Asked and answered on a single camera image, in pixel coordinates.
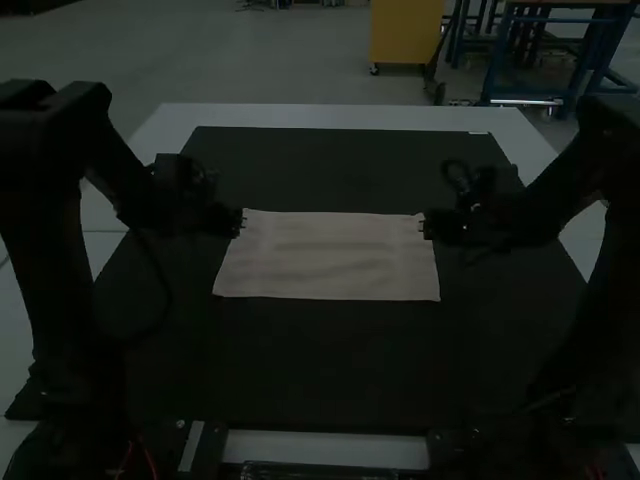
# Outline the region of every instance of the white table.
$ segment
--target white table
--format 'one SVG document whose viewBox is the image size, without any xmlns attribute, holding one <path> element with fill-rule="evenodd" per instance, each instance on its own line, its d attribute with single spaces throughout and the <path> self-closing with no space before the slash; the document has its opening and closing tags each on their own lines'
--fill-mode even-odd
<svg viewBox="0 0 640 480">
<path fill-rule="evenodd" d="M 148 164 L 156 153 L 180 152 L 198 126 L 464 131 L 492 134 L 529 184 L 556 152 L 516 109 L 164 104 L 133 135 L 129 145 Z M 591 273 L 604 233 L 605 208 L 596 203 L 575 218 L 561 241 L 585 278 Z M 84 189 L 82 222 L 94 275 L 126 232 L 113 208 L 91 185 Z M 4 411 L 27 378 L 31 363 L 28 318 L 10 265 L 0 270 L 0 409 Z M 32 425 L 0 422 L 0 470 Z M 230 432 L 225 461 L 272 460 L 334 465 L 423 469 L 422 438 L 287 432 Z"/>
</svg>

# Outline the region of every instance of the cloth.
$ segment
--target cloth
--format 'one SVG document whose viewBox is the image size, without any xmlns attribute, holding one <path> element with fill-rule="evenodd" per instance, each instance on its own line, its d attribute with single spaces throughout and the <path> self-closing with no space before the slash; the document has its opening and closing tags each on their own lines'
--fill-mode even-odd
<svg viewBox="0 0 640 480">
<path fill-rule="evenodd" d="M 213 294 L 314 300 L 440 300 L 419 215 L 245 210 Z"/>
</svg>

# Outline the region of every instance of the wheel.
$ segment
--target wheel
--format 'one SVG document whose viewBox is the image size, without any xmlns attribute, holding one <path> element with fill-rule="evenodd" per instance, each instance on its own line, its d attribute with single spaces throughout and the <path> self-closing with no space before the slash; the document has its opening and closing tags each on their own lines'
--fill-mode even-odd
<svg viewBox="0 0 640 480">
<path fill-rule="evenodd" d="M 554 106 L 548 106 L 548 107 L 544 107 L 541 111 L 540 111 L 540 116 L 542 118 L 542 121 L 544 122 L 551 122 L 553 120 L 553 118 L 556 115 L 556 107 Z"/>
</svg>

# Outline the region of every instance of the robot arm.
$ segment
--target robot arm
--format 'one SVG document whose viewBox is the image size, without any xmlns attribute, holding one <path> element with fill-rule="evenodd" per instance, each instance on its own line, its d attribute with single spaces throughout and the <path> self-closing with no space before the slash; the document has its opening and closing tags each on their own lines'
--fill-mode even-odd
<svg viewBox="0 0 640 480">
<path fill-rule="evenodd" d="M 42 81 L 0 85 L 0 234 L 29 314 L 30 382 L 45 409 L 5 479 L 103 478 L 113 465 L 103 457 L 137 438 L 126 415 L 123 345 L 93 319 L 80 224 L 85 173 L 134 232 L 234 237 L 241 228 L 242 211 L 215 200 L 215 172 L 173 154 L 143 166 L 111 125 L 110 102 L 99 83 L 58 92 Z"/>
<path fill-rule="evenodd" d="M 557 239 L 597 195 L 608 202 L 596 267 L 564 343 L 531 383 L 532 403 L 567 389 L 576 396 L 603 381 L 628 382 L 640 366 L 640 100 L 584 97 L 577 114 L 578 135 L 523 191 L 501 196 L 495 171 L 448 162 L 443 174 L 456 206 L 425 214 L 426 238 L 507 253 Z M 563 415 L 568 408 L 564 402 Z M 616 415 L 609 412 L 605 423 Z"/>
</svg>

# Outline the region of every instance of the black table surface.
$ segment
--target black table surface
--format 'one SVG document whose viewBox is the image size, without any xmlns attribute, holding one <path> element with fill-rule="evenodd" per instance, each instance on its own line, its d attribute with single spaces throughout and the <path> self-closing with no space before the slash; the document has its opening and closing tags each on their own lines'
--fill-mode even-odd
<svg viewBox="0 0 640 480">
<path fill-rule="evenodd" d="M 491 135 L 196 129 L 183 153 L 221 173 L 219 198 L 270 211 L 414 214 L 452 206 L 451 157 L 521 183 Z M 173 291 L 128 358 L 131 408 L 232 428 L 418 434 L 513 408 L 573 320 L 584 281 L 559 242 L 464 268 L 435 245 L 442 301 L 211 294 L 228 240 L 152 238 Z M 128 234 L 96 284 L 98 320 L 126 336 L 166 298 Z"/>
</svg>

